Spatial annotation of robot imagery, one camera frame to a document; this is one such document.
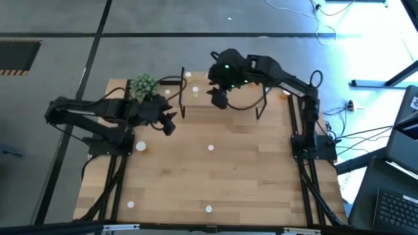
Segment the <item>black stand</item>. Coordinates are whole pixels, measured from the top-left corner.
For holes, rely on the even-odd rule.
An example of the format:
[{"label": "black stand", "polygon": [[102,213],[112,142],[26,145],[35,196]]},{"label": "black stand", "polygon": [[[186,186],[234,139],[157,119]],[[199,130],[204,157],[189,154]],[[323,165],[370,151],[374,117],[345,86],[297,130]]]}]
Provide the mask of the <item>black stand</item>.
[{"label": "black stand", "polygon": [[374,88],[398,88],[405,89],[410,85],[418,86],[418,82],[402,82],[412,74],[418,71],[418,61],[415,61],[406,69],[395,75],[390,80],[383,81],[371,81],[371,80],[352,80],[351,85],[353,87],[374,87]]}]

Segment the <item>cable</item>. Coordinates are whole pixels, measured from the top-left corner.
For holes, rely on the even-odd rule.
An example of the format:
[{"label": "cable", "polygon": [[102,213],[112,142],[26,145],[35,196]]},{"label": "cable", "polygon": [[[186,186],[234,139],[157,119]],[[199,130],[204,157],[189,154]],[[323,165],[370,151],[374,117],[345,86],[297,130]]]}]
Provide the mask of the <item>cable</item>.
[{"label": "cable", "polygon": [[167,98],[167,101],[170,101],[171,99],[175,98],[176,96],[178,96],[180,94],[180,92],[183,92],[185,90],[185,88],[187,87],[187,80],[185,78],[182,78],[182,82],[184,82],[183,89],[181,89],[179,92],[175,93],[173,96]]},{"label": "cable", "polygon": [[309,80],[309,85],[312,85],[312,78],[314,77],[315,73],[319,73],[319,83],[317,86],[315,86],[315,88],[319,88],[319,86],[322,84],[322,80],[324,79],[324,75],[322,74],[322,72],[320,70],[315,70],[312,74],[311,74],[311,79]]},{"label": "cable", "polygon": [[346,136],[341,136],[341,137],[338,137],[338,138],[339,139],[340,138],[345,138],[345,137],[352,136],[352,135],[355,135],[355,134],[361,134],[361,133],[366,133],[366,132],[370,132],[370,131],[376,131],[376,130],[380,130],[380,129],[384,129],[384,128],[388,128],[388,127],[392,128],[393,126],[390,125],[390,126],[386,126],[386,127],[379,127],[379,128],[375,128],[375,129],[370,129],[370,130],[367,130],[367,131],[360,131],[360,132],[357,132],[357,133],[348,134]]},{"label": "cable", "polygon": [[104,100],[106,97],[108,97],[110,94],[112,94],[113,92],[115,92],[115,91],[117,91],[117,90],[119,90],[119,89],[121,89],[121,90],[123,90],[124,92],[126,92],[126,90],[125,90],[124,88],[122,88],[122,87],[117,87],[117,88],[113,89],[112,91],[109,91],[106,95],[104,95],[104,97],[101,97],[101,98],[100,98],[100,99],[98,99],[97,101],[91,102],[91,103],[89,103],[89,104],[81,104],[81,106],[84,106],[84,107],[89,107],[89,106],[92,106],[92,105],[94,105],[94,104],[97,104],[98,102],[101,102],[101,101],[102,101],[102,100]]},{"label": "cable", "polygon": [[[388,129],[386,129],[386,130],[384,130],[384,131],[382,131],[382,132],[380,132],[380,133],[378,133],[378,134],[375,134],[374,136],[371,136],[371,137],[367,138],[366,140],[369,140],[369,139],[371,139],[371,138],[373,138],[373,137],[375,137],[375,136],[378,136],[379,134],[385,133],[386,131],[388,131],[388,130],[390,130],[390,129],[392,129],[392,127],[391,127],[391,126],[390,126]],[[342,151],[341,153],[339,153],[339,154],[337,154],[337,155],[341,155],[341,154],[343,154],[343,153],[347,152],[348,150],[352,149],[354,146],[357,146],[357,145],[359,145],[359,144],[363,143],[363,142],[364,142],[364,141],[366,141],[366,140],[361,140],[361,141],[360,141],[360,142],[358,142],[357,144],[352,145],[351,147],[349,147],[348,149],[346,149],[346,150]]]},{"label": "cable", "polygon": [[349,8],[356,0],[353,0],[352,2],[350,2],[350,4],[348,4],[345,8],[343,8],[342,10],[340,10],[337,13],[334,14],[327,14],[325,13],[322,9],[321,9],[321,4],[317,4],[314,0],[310,0],[314,5],[315,5],[315,9],[320,10],[322,12],[322,14],[326,15],[326,16],[335,16],[345,10],[347,10],[347,8]]},{"label": "cable", "polygon": [[83,178],[84,178],[84,171],[86,171],[86,167],[87,167],[87,165],[88,165],[88,164],[89,164],[92,160],[96,159],[98,156],[99,156],[99,155],[94,155],[94,156],[92,156],[90,159],[88,159],[88,160],[86,161],[86,163],[84,163],[83,168],[81,169],[81,180],[83,180]]},{"label": "cable", "polygon": [[368,141],[378,141],[380,138],[388,138],[391,136],[380,136],[379,138],[376,138],[375,140],[368,140],[367,138],[364,137],[345,137],[345,138],[362,138],[363,140],[368,140]]},{"label": "cable", "polygon": [[[337,112],[335,112],[335,113],[333,113],[333,114],[330,114],[330,112],[331,112],[331,111],[338,110],[338,109],[341,109],[341,110],[339,110],[339,111],[337,111]],[[323,114],[324,114],[324,115],[327,115],[327,116],[333,116],[333,115],[336,115],[336,114],[339,114],[339,113],[344,112],[344,109],[347,109],[347,107],[345,107],[345,108],[334,108],[334,109],[332,109],[332,110],[329,110],[329,111],[325,111],[325,112],[323,112]]]},{"label": "cable", "polygon": [[293,12],[293,13],[297,13],[297,14],[302,14],[302,15],[304,15],[304,16],[306,16],[306,17],[311,17],[311,18],[314,18],[314,19],[316,19],[318,22],[319,22],[319,26],[318,26],[318,28],[317,28],[317,30],[316,30],[316,32],[315,32],[315,35],[316,35],[316,37],[318,38],[318,42],[321,44],[321,45],[329,45],[328,43],[324,43],[322,40],[321,40],[321,37],[319,37],[319,35],[318,35],[318,32],[319,32],[319,30],[321,29],[321,27],[328,27],[328,28],[330,28],[330,29],[332,29],[333,31],[334,31],[334,33],[335,33],[335,37],[334,37],[334,40],[335,41],[337,41],[337,31],[333,28],[333,27],[331,27],[331,26],[329,26],[329,25],[326,25],[326,24],[324,24],[317,16],[312,16],[312,15],[309,15],[309,14],[306,14],[306,13],[304,13],[304,12],[299,12],[299,11],[296,11],[296,10],[292,10],[292,9],[289,9],[289,8],[284,8],[284,7],[276,7],[275,5],[273,5],[270,1],[268,1],[268,0],[265,0],[265,2],[267,3],[267,4],[269,4],[271,7],[274,7],[275,9],[277,9],[277,10],[288,10],[288,11],[291,11],[291,12]]},{"label": "cable", "polygon": [[155,130],[157,130],[157,131],[162,131],[162,130],[164,129],[164,127],[162,127],[162,128],[158,128],[158,127],[156,127],[153,123],[150,123],[150,125],[151,125],[151,127],[152,127],[153,129],[155,129]]},{"label": "cable", "polygon": [[344,131],[346,131],[346,125],[347,125],[347,108],[344,109],[345,113],[346,113],[346,118],[342,120],[342,132],[341,132],[341,136],[344,135]]},{"label": "cable", "polygon": [[[266,92],[266,95],[272,90],[272,88],[269,88],[268,91]],[[227,103],[227,106],[229,108],[232,108],[233,110],[238,110],[238,111],[244,111],[244,110],[249,110],[250,108],[255,107],[258,103],[260,103],[263,100],[264,96],[262,96],[258,101],[255,101],[255,103],[253,103],[252,105],[245,107],[245,108],[237,108],[231,104],[229,104],[229,102]]]},{"label": "cable", "polygon": [[365,150],[365,149],[353,149],[351,147],[345,147],[345,146],[335,146],[336,148],[347,148],[347,149],[351,149],[351,150],[363,150],[366,151],[367,153],[370,153],[369,151]]},{"label": "cable", "polygon": [[85,143],[87,146],[89,146],[89,147],[90,147],[90,145],[89,145],[86,141],[82,140],[81,138],[79,138],[79,137],[77,137],[77,136],[75,136],[75,135],[73,135],[73,134],[71,134],[71,133],[68,133],[67,131],[64,131],[63,129],[61,129],[61,128],[59,128],[59,127],[55,126],[55,125],[51,125],[51,126],[53,126],[54,128],[58,129],[59,131],[61,131],[61,132],[65,133],[65,134],[70,135],[71,137],[75,138],[76,140],[79,140],[79,141],[81,141],[81,142]]}]

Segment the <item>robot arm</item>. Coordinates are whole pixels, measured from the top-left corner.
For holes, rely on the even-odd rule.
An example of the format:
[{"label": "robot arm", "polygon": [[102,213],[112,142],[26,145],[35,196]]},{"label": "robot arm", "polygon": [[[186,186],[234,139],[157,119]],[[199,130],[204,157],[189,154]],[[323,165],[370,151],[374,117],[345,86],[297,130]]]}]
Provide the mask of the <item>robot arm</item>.
[{"label": "robot arm", "polygon": [[208,78],[211,84],[219,86],[208,92],[212,95],[213,105],[225,109],[228,103],[227,92],[252,82],[266,87],[280,87],[304,101],[303,148],[307,151],[316,151],[315,125],[319,119],[317,87],[285,72],[277,61],[268,56],[248,55],[244,58],[235,49],[228,49],[220,54],[212,52],[211,55],[216,63],[210,68]]},{"label": "robot arm", "polygon": [[[46,122],[69,124],[93,133],[93,137],[84,137],[92,155],[128,155],[132,151],[133,127],[160,122],[162,131],[169,136],[176,126],[171,119],[176,113],[164,114],[172,106],[160,96],[147,97],[138,104],[131,99],[100,99],[95,102],[76,101],[58,97],[51,102],[46,113]],[[110,123],[122,123],[117,127],[102,125],[86,116],[97,116]]]}]

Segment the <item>black bracket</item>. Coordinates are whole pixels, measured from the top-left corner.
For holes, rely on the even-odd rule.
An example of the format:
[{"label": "black bracket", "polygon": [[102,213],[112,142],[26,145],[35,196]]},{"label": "black bracket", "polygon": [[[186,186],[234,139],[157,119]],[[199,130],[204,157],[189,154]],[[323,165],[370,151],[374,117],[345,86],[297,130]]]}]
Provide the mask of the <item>black bracket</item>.
[{"label": "black bracket", "polygon": [[94,134],[92,138],[89,138],[90,148],[89,154],[91,155],[130,155],[133,148],[135,134],[132,130],[125,131],[122,143],[119,146],[111,144],[107,141],[101,140],[101,136]]},{"label": "black bracket", "polygon": [[337,160],[335,143],[328,136],[317,137],[317,151],[311,154],[303,149],[303,136],[294,134],[291,136],[293,156],[296,159],[306,160]]}]

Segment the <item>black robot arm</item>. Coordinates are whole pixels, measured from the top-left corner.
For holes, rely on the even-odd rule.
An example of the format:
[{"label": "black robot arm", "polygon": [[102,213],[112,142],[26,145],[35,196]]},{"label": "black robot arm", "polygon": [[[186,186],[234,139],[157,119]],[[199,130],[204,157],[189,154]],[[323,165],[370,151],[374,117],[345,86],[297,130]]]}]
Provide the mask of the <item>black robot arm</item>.
[{"label": "black robot arm", "polygon": [[[45,113],[46,122],[56,126],[69,124],[93,133],[82,140],[90,146],[89,154],[125,155],[132,151],[132,128],[160,122],[163,132],[169,136],[176,126],[171,119],[176,113],[164,114],[172,106],[160,96],[146,97],[142,103],[131,99],[101,99],[95,102],[77,101],[58,97]],[[109,127],[87,116],[96,116],[110,123],[121,124]]]}]

